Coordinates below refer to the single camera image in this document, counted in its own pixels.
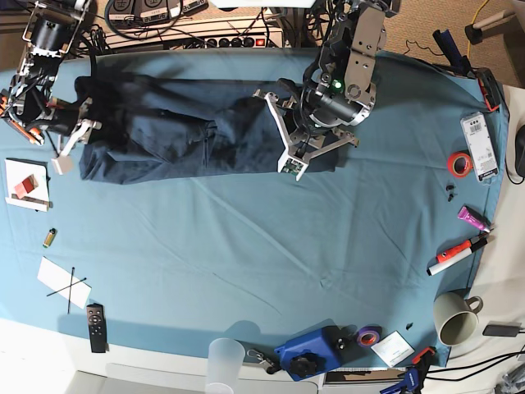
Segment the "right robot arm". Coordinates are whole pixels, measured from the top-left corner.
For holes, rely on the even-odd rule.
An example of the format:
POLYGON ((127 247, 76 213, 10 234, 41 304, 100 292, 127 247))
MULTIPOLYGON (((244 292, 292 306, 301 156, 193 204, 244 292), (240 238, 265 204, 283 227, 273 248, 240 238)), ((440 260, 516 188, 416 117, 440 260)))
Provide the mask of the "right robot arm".
POLYGON ((93 100, 87 94, 74 103, 53 97, 59 68, 79 42, 89 50, 91 76, 97 75, 95 50, 81 33, 90 8, 90 1, 37 1, 22 35, 20 64, 9 89, 1 92, 1 118, 31 144, 44 145, 51 132, 68 139, 65 146, 53 146, 56 162, 102 127, 88 118, 93 100))

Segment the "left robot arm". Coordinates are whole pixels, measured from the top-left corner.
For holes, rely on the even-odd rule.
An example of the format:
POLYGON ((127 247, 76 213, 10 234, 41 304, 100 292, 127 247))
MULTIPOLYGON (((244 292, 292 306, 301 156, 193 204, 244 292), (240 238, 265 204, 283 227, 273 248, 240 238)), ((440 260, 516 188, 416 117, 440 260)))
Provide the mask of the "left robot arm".
POLYGON ((399 13, 398 1, 335 1, 317 55, 299 83, 280 78, 274 91, 255 91, 279 135, 258 155, 263 169, 300 176, 322 155, 358 147, 352 127, 364 122, 377 101, 372 80, 386 42, 385 21, 399 13))

